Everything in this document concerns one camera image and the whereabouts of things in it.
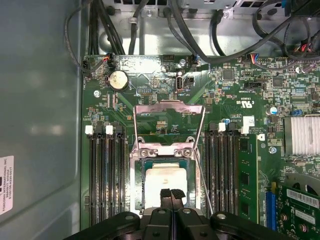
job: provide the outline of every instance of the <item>white label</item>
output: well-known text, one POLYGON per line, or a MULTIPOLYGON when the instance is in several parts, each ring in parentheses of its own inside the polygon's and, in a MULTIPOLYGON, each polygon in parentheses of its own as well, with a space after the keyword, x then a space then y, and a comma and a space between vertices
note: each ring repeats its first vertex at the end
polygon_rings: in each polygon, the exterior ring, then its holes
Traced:
POLYGON ((286 190, 286 195, 287 197, 297 200, 301 203, 308 204, 309 206, 315 207, 317 209, 319 208, 319 200, 316 198, 306 196, 290 189, 286 190))
POLYGON ((299 210, 295 210, 295 215, 313 225, 316 225, 316 219, 313 217, 313 216, 310 216, 308 214, 305 214, 304 212, 302 211, 299 211, 299 210))
POLYGON ((243 116, 243 126, 254 127, 255 116, 243 116))
POLYGON ((0 215, 13 208, 14 156, 0 157, 0 215))

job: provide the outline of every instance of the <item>screw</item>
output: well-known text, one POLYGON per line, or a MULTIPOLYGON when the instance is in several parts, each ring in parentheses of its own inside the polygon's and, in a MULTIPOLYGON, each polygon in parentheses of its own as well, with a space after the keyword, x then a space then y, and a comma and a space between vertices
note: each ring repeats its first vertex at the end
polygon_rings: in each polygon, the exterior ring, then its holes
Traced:
POLYGON ((95 90, 95 91, 93 92, 93 96, 95 96, 96 98, 99 98, 100 95, 101 95, 101 92, 100 92, 99 90, 95 90))
POLYGON ((218 219, 222 219, 222 220, 227 218, 226 215, 224 215, 222 213, 219 213, 216 216, 217 216, 218 219))
POLYGON ((271 146, 270 148, 269 148, 269 153, 270 154, 275 154, 277 152, 277 149, 274 147, 274 146, 271 146))
POLYGON ((191 213, 191 210, 188 209, 188 208, 185 208, 185 209, 182 210, 182 212, 183 212, 184 214, 190 214, 190 213, 191 213))
POLYGON ((223 18, 224 19, 227 19, 229 17, 229 13, 227 12, 227 11, 225 11, 224 13, 223 13, 223 18))
POLYGON ((187 61, 185 59, 180 59, 179 64, 181 67, 184 67, 187 64, 187 61))
POLYGON ((282 221, 287 221, 287 215, 285 215, 284 213, 281 213, 280 214, 280 219, 282 220, 282 221))
POLYGON ((146 156, 148 156, 148 151, 147 150, 141 150, 140 155, 142 157, 146 157, 146 156))
POLYGON ((189 149, 183 150, 183 155, 185 155, 186 157, 190 157, 191 151, 189 149))
POLYGON ((148 10, 148 11, 146 11, 146 15, 148 16, 148 17, 151 17, 152 16, 152 10, 148 10))
POLYGON ((306 233, 308 231, 307 226, 305 224, 299 224, 299 229, 303 233, 306 233))

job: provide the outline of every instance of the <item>barcode label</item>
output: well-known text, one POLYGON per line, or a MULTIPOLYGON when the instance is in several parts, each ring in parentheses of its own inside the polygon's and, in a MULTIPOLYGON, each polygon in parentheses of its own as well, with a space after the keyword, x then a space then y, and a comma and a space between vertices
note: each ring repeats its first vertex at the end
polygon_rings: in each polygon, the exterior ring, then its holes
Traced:
POLYGON ((297 200, 301 203, 308 204, 309 206, 315 207, 319 209, 319 200, 310 196, 306 196, 304 194, 298 193, 296 191, 292 191, 290 189, 286 190, 287 197, 297 200))
POLYGON ((299 211, 299 210, 295 210, 295 215, 313 225, 316 225, 316 219, 313 217, 313 216, 310 216, 308 214, 305 214, 304 212, 302 211, 299 211))

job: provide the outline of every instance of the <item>chip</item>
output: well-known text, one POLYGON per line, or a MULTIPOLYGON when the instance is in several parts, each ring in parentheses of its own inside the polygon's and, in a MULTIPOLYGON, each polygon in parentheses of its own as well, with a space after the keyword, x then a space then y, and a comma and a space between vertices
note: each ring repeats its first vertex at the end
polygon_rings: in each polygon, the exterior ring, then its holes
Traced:
POLYGON ((225 69, 222 71, 223 80, 233 80, 234 79, 234 71, 225 69))
POLYGON ((240 139, 240 150, 241 151, 248 151, 249 150, 249 141, 248 139, 241 138, 240 139))
POLYGON ((274 88, 282 88, 283 87, 283 78, 282 77, 274 77, 272 80, 274 88))
POLYGON ((241 211, 245 214, 245 215, 249 215, 249 204, 246 202, 242 202, 241 203, 241 211))
POLYGON ((249 185, 249 174, 245 172, 241 172, 240 181, 242 184, 249 185))
POLYGON ((214 101, 213 101, 213 99, 212 99, 211 97, 207 97, 207 98, 205 99, 205 103, 208 104, 208 105, 212 104, 213 102, 214 102, 214 101))

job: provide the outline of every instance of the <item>black cable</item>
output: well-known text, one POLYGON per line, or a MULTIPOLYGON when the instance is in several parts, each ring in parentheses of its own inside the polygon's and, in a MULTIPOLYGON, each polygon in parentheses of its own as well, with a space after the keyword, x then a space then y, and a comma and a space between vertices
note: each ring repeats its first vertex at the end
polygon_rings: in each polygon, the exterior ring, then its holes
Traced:
POLYGON ((180 31, 182 35, 184 36, 184 39, 186 42, 192 47, 192 49, 199 55, 199 57, 210 64, 222 64, 225 62, 228 62, 230 60, 239 58, 247 53, 250 53, 258 48, 260 48, 263 44, 265 44, 270 38, 272 38, 275 34, 277 34, 280 30, 282 30, 286 25, 288 25, 294 18, 291 16, 287 20, 285 20, 283 23, 281 23, 278 27, 276 27, 272 32, 270 32, 266 37, 258 41, 257 43, 253 44, 250 47, 247 47, 246 49, 237 52, 235 54, 229 55, 229 56, 221 56, 216 58, 209 58, 207 57, 204 52, 201 50, 195 39, 193 38, 192 34, 190 33, 177 4, 177 0, 168 0, 169 5, 171 7, 171 11, 173 13, 173 16, 180 28, 180 31))
POLYGON ((88 34, 88 54, 93 54, 93 43, 92 43, 92 37, 93 37, 93 22, 94 22, 94 3, 92 2, 90 4, 90 12, 89 12, 89 34, 88 34))
POLYGON ((93 21, 92 21, 92 53, 99 54, 99 25, 98 25, 98 12, 96 3, 91 4, 93 8, 93 21))
POLYGON ((77 7, 64 21, 64 41, 67 47, 67 50, 70 54, 70 57, 73 61, 73 63, 79 68, 81 69, 84 73, 92 73, 95 72, 103 63, 103 61, 101 60, 97 65, 95 65, 92 69, 86 69, 84 68, 77 60, 74 51, 72 50, 71 47, 71 43, 70 43, 70 38, 69 38, 69 22, 70 19, 78 12, 80 12, 82 9, 86 8, 90 3, 92 3, 93 0, 88 0, 87 2, 84 2, 83 4, 81 4, 79 7, 77 7))
POLYGON ((303 24, 305 25, 306 27, 306 32, 307 32, 307 47, 305 48, 304 52, 300 55, 300 56, 295 56, 295 55, 292 55, 288 52, 288 49, 287 49, 287 41, 288 41, 288 35, 289 35, 289 29, 292 25, 292 23, 290 23, 286 30, 285 30, 285 33, 284 33, 284 38, 283 38, 283 43, 284 43, 284 51, 285 53, 287 54, 287 56, 293 60, 297 60, 297 61, 309 61, 309 60, 319 60, 320 59, 320 56, 314 56, 314 57, 305 57, 306 54, 307 54, 307 50, 308 50, 308 46, 310 45, 311 43, 311 34, 310 34, 310 26, 309 26, 309 23, 308 21, 305 19, 305 18, 302 18, 302 21, 303 21, 303 24))
POLYGON ((168 27, 172 33, 172 35, 181 43, 183 44, 194 56, 197 56, 196 52, 189 46, 189 44, 179 35, 177 30, 174 28, 171 22, 171 10, 170 8, 166 7, 163 9, 163 15, 166 17, 168 22, 168 27))
MULTIPOLYGON (((253 18, 252 18, 252 26, 253 26, 253 29, 254 31, 256 32, 256 34, 258 34, 261 38, 264 38, 265 36, 268 35, 267 32, 265 32, 261 26, 258 24, 258 14, 259 12, 261 11, 261 9, 263 9, 264 7, 266 6, 269 6, 269 5, 273 5, 273 4, 277 4, 277 3, 281 3, 282 1, 281 0, 268 0, 266 1, 264 4, 262 4, 258 9, 257 11, 254 13, 253 15, 253 18)), ((279 46, 279 48, 281 49, 282 51, 282 55, 285 56, 285 49, 284 49, 284 43, 279 40, 278 38, 276 37, 272 37, 269 39, 270 42, 276 44, 279 46)))
POLYGON ((218 28, 218 24, 221 22, 221 19, 223 18, 223 16, 224 16, 224 11, 222 9, 216 10, 213 13, 212 20, 211 20, 211 26, 212 26, 211 35, 212 35, 213 46, 220 56, 225 56, 225 53, 220 48, 220 45, 218 42, 217 28, 218 28))
MULTIPOLYGON (((138 5, 138 7, 136 8, 132 17, 138 19, 142 9, 147 5, 148 2, 149 0, 142 0, 138 5)), ((132 23, 131 24, 131 41, 130 41, 129 52, 128 52, 129 55, 133 55, 135 52, 137 29, 138 29, 137 24, 132 23)))
MULTIPOLYGON (((302 20, 305 28, 306 28, 306 33, 307 33, 307 44, 310 43, 311 41, 311 35, 310 35, 310 25, 309 23, 307 22, 307 20, 305 18, 297 18, 299 20, 302 20)), ((291 26, 292 22, 289 23, 289 25, 286 27, 285 29, 285 32, 284 32, 284 38, 283 38, 283 47, 284 47, 284 50, 287 49, 287 46, 286 46, 286 42, 287 42, 287 38, 288 38, 288 35, 289 35, 289 29, 290 29, 290 26, 291 26)), ((307 54, 307 51, 308 51, 308 48, 306 47, 303 51, 303 53, 301 54, 301 56, 299 56, 299 58, 303 58, 306 54, 307 54)), ((263 66, 263 65, 260 65, 258 63, 255 63, 256 66, 264 69, 264 70, 269 70, 269 71, 283 71, 283 70, 286 70, 286 69, 289 69, 291 67, 293 67, 296 63, 298 62, 297 59, 295 59, 292 63, 284 66, 284 67, 280 67, 280 68, 272 68, 272 67, 267 67, 267 66, 263 66)))
POLYGON ((317 44, 318 38, 320 37, 320 30, 317 31, 313 37, 311 38, 311 48, 313 51, 315 51, 315 46, 317 44))
POLYGON ((116 44, 117 49, 119 51, 119 54, 125 55, 125 50, 124 50, 124 47, 122 46, 121 39, 120 39, 119 34, 115 28, 115 25, 111 21, 111 18, 105 8, 104 2, 102 0, 96 0, 96 6, 98 9, 98 13, 100 14, 101 21, 102 20, 105 21, 109 27, 109 30, 111 32, 111 35, 113 36, 113 39, 115 41, 115 44, 116 44))

